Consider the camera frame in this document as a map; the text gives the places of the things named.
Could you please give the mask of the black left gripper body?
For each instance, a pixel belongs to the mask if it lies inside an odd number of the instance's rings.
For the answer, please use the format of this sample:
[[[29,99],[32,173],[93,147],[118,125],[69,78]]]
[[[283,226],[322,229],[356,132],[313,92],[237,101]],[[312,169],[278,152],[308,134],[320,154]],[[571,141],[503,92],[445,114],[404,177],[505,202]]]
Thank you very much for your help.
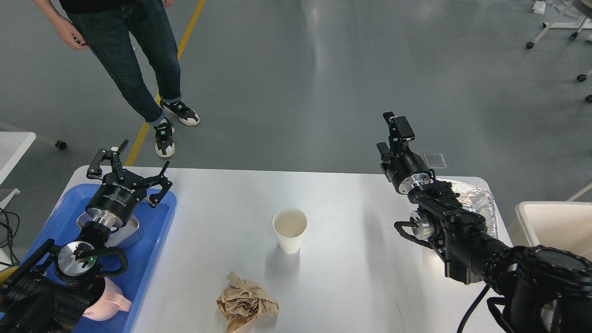
[[[132,217],[137,205],[146,197],[146,188],[140,188],[142,176],[130,171],[105,175],[98,191],[86,206],[86,213],[108,221],[109,228],[122,228]]]

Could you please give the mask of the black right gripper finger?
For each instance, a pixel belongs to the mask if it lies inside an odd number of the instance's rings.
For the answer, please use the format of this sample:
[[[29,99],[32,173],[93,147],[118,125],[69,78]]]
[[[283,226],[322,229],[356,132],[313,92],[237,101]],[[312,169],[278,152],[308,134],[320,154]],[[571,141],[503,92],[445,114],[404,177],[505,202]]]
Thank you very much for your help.
[[[382,157],[392,159],[410,152],[409,143],[416,135],[406,116],[395,116],[393,112],[384,112],[382,116],[389,130],[389,144],[382,143]]]
[[[386,142],[378,142],[376,147],[381,156],[381,170],[389,182],[393,181],[393,152]]]

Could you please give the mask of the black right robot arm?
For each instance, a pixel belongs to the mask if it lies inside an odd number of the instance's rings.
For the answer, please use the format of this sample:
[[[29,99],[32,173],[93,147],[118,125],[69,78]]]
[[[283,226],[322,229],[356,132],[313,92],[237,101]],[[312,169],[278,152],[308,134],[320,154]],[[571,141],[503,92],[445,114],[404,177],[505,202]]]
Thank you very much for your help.
[[[398,194],[416,205],[408,221],[397,221],[400,236],[434,250],[444,274],[457,282],[484,282],[457,331],[486,300],[506,333],[589,333],[592,328],[591,262],[562,249],[510,247],[487,233],[486,218],[458,201],[448,181],[409,148],[415,134],[404,116],[385,112],[388,142],[377,143],[381,169]]]

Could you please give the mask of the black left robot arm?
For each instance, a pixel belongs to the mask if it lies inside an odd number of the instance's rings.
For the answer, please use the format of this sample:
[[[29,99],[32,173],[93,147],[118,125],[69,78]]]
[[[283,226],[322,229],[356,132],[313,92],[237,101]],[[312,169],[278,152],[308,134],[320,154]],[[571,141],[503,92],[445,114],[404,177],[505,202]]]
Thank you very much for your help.
[[[23,262],[1,272],[3,333],[126,333],[175,210],[168,164],[144,177],[124,168],[127,145],[100,149],[99,184],[70,188]]]

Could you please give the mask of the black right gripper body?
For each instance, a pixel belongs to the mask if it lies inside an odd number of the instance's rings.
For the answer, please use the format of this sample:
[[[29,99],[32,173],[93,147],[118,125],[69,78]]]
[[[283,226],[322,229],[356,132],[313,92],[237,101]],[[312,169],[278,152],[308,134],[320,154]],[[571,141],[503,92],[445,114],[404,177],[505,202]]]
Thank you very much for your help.
[[[395,191],[402,195],[432,183],[432,174],[427,164],[410,149],[385,154],[385,176],[393,184]]]

